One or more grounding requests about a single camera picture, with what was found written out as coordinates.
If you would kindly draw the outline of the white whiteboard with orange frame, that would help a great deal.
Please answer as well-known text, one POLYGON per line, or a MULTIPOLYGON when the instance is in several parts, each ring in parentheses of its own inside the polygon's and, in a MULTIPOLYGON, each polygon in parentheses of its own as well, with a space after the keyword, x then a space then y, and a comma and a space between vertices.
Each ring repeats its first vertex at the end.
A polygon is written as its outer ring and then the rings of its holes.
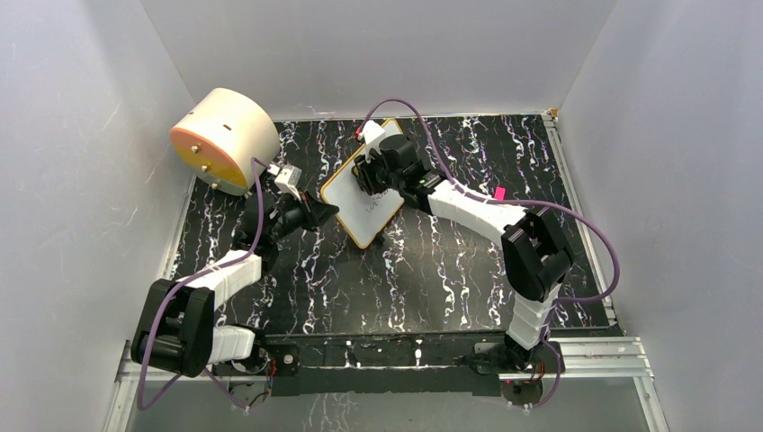
POLYGON ((336 218, 340 226, 360 249, 373 243, 404 203, 399 193, 392 189, 369 195, 360 188, 352 169, 355 158, 367 153, 366 143, 362 141, 319 189, 322 201, 339 209, 336 218))

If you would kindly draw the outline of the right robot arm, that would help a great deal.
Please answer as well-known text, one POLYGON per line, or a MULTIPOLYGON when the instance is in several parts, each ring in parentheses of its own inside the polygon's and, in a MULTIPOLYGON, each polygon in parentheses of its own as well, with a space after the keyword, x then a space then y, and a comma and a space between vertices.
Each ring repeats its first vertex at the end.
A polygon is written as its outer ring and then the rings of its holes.
POLYGON ((573 252, 560 224, 546 210, 492 204, 471 189, 452 184, 428 166, 409 138, 372 138, 359 132, 364 150, 351 169, 369 195, 395 191, 406 206, 455 222, 502 251, 507 282, 515 292, 512 317, 497 358, 506 368, 531 372, 543 359, 547 320, 573 265, 573 252))

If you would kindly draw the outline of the black front mounting rail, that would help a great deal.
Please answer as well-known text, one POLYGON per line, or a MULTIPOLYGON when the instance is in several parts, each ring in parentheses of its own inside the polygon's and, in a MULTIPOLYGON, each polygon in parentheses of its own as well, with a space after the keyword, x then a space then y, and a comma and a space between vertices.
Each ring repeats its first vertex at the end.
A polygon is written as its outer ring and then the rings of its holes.
POLYGON ((379 334, 271 334, 269 348, 284 347, 274 378, 277 396, 319 393, 467 392, 499 396, 495 373, 479 373, 478 343, 502 345, 499 330, 379 334))

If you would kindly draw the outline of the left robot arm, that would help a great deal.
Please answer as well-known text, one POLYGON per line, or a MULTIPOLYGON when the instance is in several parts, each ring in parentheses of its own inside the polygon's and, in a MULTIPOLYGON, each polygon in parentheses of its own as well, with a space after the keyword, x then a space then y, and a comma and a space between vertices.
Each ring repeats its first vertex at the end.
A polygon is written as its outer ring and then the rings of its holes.
POLYGON ((196 274, 150 285, 131 360, 187 377, 222 363, 235 364, 246 374, 264 371, 269 352, 263 330, 219 326, 215 312, 273 269, 280 240, 296 230, 315 232, 338 213, 337 206, 303 191, 285 193, 274 203, 248 198, 225 256, 196 274))

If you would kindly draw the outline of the pink plastic cross piece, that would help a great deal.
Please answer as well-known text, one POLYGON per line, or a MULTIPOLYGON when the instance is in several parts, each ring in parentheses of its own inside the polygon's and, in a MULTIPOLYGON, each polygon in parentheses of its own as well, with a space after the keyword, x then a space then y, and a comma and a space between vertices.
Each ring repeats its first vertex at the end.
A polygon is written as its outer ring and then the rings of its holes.
POLYGON ((504 201, 505 198, 506 198, 506 189, 502 186, 497 186, 493 194, 493 199, 496 201, 504 201))

